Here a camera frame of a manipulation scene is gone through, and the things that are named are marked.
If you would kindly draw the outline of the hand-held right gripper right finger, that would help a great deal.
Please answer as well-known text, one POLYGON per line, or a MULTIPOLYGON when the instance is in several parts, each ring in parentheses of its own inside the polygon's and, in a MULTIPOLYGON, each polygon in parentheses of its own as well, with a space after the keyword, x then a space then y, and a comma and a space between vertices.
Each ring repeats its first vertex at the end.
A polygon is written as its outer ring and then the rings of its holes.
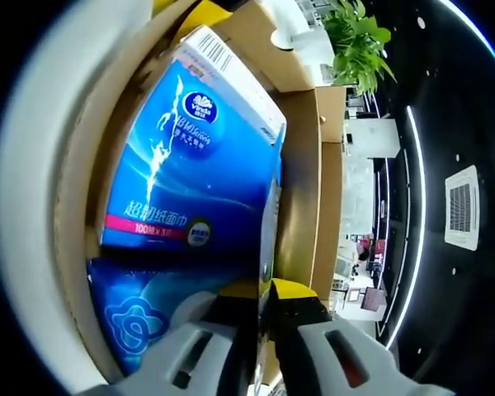
POLYGON ((438 395, 397 368, 394 356, 344 318, 332 318, 308 286, 274 278, 270 334, 289 395, 438 395))

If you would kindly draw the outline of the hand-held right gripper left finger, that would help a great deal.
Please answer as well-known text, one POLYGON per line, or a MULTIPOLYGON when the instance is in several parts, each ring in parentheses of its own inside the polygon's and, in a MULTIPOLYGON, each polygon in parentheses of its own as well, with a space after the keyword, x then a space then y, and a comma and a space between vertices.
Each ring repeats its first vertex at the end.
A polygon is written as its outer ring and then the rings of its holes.
POLYGON ((139 369, 103 395, 245 395, 257 354, 258 285, 235 281, 187 297, 175 328, 152 346, 139 369))

